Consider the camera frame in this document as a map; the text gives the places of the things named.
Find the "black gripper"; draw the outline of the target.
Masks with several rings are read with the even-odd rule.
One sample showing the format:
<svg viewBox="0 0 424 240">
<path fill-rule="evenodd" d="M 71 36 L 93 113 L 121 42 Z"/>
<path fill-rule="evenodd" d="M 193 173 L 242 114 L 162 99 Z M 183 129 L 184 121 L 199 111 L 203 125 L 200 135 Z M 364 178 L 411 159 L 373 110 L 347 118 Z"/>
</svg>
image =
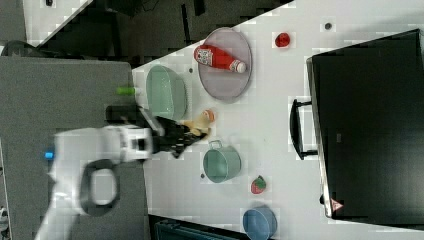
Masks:
<svg viewBox="0 0 424 240">
<path fill-rule="evenodd" d="M 206 133 L 199 136 L 187 133 L 182 136 L 185 126 L 179 122 L 158 117 L 158 122 L 163 127 L 164 135 L 156 135 L 153 137 L 153 152 L 169 152 L 174 158 L 178 159 L 187 147 L 197 143 L 207 137 Z"/>
</svg>

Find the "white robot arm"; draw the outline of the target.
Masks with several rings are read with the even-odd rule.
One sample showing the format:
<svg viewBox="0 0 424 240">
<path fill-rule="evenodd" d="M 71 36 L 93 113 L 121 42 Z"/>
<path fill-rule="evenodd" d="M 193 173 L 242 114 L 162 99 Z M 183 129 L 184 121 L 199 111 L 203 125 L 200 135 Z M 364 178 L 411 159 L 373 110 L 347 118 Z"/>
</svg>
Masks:
<svg viewBox="0 0 424 240">
<path fill-rule="evenodd" d="M 123 163 L 145 160 L 159 151 L 156 138 L 167 135 L 157 119 L 150 126 L 109 125 L 55 135 L 54 161 L 49 176 L 54 181 L 49 208 L 34 240 L 67 240 L 80 215 L 103 216 L 115 206 L 120 193 L 104 204 L 93 199 L 92 175 L 114 172 Z"/>
</svg>

